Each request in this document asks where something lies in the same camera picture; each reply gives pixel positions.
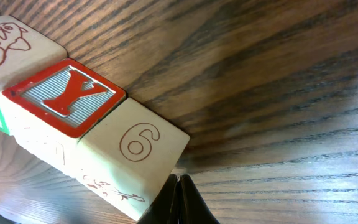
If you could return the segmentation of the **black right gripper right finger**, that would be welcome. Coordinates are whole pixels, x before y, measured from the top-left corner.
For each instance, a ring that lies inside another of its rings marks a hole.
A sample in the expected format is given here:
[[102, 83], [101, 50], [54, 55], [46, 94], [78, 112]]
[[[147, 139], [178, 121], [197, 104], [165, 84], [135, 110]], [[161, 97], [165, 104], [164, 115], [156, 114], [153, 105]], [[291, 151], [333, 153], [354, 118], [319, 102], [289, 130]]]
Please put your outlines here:
[[178, 221], [181, 224], [219, 224], [187, 174], [181, 175], [178, 183]]

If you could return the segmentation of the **green V letter block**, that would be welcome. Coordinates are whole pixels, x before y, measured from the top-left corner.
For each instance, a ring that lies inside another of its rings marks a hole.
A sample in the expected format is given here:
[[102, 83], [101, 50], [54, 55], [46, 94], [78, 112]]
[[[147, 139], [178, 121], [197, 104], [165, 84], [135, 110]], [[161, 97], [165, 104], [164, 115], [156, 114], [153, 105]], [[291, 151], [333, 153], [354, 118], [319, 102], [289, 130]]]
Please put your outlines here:
[[2, 91], [68, 57], [64, 47], [12, 16], [0, 16], [0, 131], [13, 109]]

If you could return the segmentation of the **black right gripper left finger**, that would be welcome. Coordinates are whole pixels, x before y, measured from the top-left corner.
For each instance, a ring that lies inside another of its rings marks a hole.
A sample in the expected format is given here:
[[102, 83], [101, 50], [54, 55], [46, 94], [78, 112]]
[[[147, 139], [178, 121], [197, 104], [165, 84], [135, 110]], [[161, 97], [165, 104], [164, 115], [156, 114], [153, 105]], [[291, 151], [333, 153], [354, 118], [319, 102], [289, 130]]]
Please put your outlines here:
[[137, 224], [178, 224], [178, 179], [170, 174], [160, 193]]

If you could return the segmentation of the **white block yellow S side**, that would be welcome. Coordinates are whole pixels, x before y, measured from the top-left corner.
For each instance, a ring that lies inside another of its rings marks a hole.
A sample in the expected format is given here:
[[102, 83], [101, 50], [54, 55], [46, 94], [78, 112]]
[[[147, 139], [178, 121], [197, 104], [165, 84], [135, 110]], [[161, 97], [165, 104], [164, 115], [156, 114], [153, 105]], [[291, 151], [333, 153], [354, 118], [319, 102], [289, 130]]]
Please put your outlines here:
[[79, 182], [137, 221], [155, 200], [190, 136], [132, 98], [74, 150]]

